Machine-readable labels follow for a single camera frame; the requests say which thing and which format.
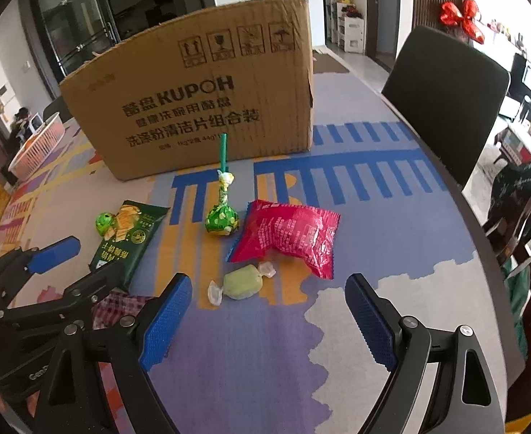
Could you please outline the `maroon striped snack bar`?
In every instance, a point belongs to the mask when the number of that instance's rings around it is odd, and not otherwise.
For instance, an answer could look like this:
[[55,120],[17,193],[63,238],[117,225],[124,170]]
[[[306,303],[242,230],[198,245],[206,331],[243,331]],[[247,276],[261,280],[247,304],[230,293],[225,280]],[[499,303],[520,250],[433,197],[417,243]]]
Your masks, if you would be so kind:
[[126,315],[137,316],[151,297],[132,296],[119,290],[112,290],[92,308],[94,330],[114,326]]

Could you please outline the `pale green candy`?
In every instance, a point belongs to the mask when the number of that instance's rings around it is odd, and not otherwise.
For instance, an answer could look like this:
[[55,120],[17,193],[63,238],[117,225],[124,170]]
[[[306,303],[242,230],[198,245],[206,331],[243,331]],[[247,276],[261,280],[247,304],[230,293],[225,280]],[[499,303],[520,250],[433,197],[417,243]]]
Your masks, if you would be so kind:
[[221,305],[224,297],[236,301],[245,300],[260,292],[264,285],[264,278],[273,278],[274,275],[276,275],[276,269],[270,261],[263,261],[257,267],[248,264],[243,268],[228,272],[223,276],[221,284],[210,281],[207,298],[209,303],[215,307]]

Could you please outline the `pink snack packet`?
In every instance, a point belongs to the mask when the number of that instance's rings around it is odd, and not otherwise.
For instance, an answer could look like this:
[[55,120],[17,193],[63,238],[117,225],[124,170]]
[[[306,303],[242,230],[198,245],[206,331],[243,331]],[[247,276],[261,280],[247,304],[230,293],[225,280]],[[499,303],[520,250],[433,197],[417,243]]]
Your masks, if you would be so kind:
[[241,235],[227,261],[262,260],[276,252],[302,260],[311,273],[331,280],[340,219],[341,215],[332,210],[254,200],[248,204]]

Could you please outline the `dark green cracker packet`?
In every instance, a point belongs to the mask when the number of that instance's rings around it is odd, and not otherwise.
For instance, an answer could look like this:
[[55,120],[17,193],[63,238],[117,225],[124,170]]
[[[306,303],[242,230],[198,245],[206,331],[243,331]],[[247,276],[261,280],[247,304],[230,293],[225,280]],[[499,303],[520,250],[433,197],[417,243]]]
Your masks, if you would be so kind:
[[114,222],[100,241],[90,261],[91,271],[111,261],[122,261],[123,274],[118,287],[128,291],[151,239],[165,219],[169,208],[125,200],[116,214]]

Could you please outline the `colourful patterned table mat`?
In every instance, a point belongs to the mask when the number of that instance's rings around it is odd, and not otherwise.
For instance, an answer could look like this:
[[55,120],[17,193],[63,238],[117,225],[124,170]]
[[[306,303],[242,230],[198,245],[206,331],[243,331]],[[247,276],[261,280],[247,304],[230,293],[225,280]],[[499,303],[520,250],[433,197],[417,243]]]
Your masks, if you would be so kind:
[[36,275],[24,306],[60,297],[100,244],[96,218],[133,200],[164,207],[130,284],[162,292],[191,279],[192,301],[151,381],[184,433],[355,433],[388,378],[346,304],[364,275],[402,315],[454,330],[482,347],[498,397],[508,371],[490,266],[477,222],[441,162],[366,83],[341,67],[313,78],[311,149],[230,162],[238,230],[206,229],[218,197],[215,166],[122,182],[76,123],[13,194],[0,255],[73,235],[79,254]]

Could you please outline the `oranges in basket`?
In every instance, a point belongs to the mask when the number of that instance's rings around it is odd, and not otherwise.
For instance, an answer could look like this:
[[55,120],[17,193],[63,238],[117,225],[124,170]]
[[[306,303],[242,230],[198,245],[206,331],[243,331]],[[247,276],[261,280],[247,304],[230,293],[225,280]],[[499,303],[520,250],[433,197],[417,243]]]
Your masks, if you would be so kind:
[[27,150],[28,148],[30,148],[32,146],[32,144],[36,141],[38,135],[32,135],[30,136],[26,142],[23,144],[22,148],[24,150]]

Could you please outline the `large green lollipop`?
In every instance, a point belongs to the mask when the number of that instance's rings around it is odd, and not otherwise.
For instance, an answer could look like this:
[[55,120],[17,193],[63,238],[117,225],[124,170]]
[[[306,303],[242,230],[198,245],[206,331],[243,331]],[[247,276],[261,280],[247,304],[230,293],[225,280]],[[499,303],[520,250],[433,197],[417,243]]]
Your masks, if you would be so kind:
[[235,177],[227,166],[227,134],[220,134],[218,201],[206,215],[205,227],[208,233],[230,236],[239,227],[239,215],[229,204],[229,188]]

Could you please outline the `black chair far left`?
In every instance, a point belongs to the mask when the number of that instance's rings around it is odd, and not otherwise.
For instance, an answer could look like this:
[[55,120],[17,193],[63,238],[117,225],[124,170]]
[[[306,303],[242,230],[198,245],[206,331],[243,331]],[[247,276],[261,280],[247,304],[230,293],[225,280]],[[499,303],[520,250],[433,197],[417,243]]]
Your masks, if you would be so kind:
[[43,110],[43,120],[49,120],[53,114],[59,114],[63,123],[73,118],[62,96],[57,97]]

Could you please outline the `black chair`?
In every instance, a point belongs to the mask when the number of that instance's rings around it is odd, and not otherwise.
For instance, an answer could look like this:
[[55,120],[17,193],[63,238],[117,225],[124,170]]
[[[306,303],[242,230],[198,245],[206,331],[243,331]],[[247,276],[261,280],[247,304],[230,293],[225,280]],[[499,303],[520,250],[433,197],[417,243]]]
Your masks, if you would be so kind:
[[437,29],[417,26],[382,95],[464,187],[509,83],[509,72],[490,57]]
[[49,120],[53,114],[59,114],[63,123],[73,118],[62,96],[57,97],[43,110],[43,120]]

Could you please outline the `wooden chair with red clothes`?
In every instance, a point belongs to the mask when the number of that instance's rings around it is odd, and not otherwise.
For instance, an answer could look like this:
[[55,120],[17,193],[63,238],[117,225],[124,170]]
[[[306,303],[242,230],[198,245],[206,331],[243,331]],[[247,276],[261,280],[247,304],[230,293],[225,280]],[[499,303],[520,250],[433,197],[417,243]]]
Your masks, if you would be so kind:
[[531,413],[531,162],[503,167],[493,181],[483,229],[501,267],[523,372],[508,392],[506,419]]

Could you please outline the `brown cardboard box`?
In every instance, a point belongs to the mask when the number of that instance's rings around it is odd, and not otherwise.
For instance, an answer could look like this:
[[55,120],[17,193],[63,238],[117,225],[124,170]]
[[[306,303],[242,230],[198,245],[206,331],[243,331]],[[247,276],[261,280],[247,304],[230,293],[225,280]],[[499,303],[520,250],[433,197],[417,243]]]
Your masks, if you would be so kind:
[[250,0],[165,22],[60,83],[68,110],[119,180],[308,151],[308,0]]

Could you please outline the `black chair right side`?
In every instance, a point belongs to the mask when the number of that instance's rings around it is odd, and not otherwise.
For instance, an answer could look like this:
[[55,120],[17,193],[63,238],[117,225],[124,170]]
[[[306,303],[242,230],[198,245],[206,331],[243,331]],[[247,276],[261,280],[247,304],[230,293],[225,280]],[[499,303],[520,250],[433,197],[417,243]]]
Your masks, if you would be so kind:
[[437,29],[417,26],[382,95],[464,187],[509,83],[509,72],[490,57]]

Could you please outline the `black glass sliding door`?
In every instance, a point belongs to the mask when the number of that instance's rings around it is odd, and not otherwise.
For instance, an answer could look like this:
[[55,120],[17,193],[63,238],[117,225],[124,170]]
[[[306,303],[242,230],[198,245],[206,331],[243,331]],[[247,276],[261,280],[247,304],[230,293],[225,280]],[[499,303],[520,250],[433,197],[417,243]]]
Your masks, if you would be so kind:
[[214,0],[30,0],[48,65],[62,81],[96,55]]

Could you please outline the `white storage shelf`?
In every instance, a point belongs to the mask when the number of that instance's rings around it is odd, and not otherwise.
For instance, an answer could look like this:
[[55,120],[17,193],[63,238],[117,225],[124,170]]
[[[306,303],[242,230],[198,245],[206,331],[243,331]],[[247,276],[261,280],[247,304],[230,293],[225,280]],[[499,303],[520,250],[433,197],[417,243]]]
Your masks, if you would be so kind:
[[346,53],[365,52],[365,20],[356,0],[324,0],[326,39]]

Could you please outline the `dark hallway door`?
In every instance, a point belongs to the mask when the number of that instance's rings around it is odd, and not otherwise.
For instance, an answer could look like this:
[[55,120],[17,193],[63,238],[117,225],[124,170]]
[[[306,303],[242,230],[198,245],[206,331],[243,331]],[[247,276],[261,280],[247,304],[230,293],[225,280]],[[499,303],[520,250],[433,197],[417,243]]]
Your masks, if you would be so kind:
[[366,55],[389,73],[398,47],[401,0],[367,0]]

